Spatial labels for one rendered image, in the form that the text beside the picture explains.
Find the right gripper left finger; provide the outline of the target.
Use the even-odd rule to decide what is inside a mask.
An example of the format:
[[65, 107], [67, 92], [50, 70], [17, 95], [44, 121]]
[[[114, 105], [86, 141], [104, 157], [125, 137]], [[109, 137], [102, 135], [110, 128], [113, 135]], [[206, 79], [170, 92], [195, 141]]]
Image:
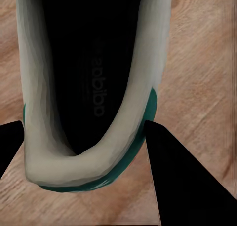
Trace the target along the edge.
[[0, 178], [24, 142], [24, 126], [21, 121], [0, 126]]

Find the gym shoe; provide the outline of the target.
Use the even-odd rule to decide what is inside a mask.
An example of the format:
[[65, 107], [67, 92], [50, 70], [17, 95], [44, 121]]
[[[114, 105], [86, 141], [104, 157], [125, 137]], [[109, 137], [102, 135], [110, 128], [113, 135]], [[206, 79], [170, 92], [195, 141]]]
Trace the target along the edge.
[[154, 121], [171, 0], [15, 0], [26, 179], [90, 192], [131, 166]]

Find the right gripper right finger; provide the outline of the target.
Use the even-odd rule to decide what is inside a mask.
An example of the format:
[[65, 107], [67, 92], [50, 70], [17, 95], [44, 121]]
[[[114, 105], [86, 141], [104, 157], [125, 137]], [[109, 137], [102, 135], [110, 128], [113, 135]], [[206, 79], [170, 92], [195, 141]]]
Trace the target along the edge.
[[237, 226], [237, 200], [163, 125], [146, 143], [161, 226]]

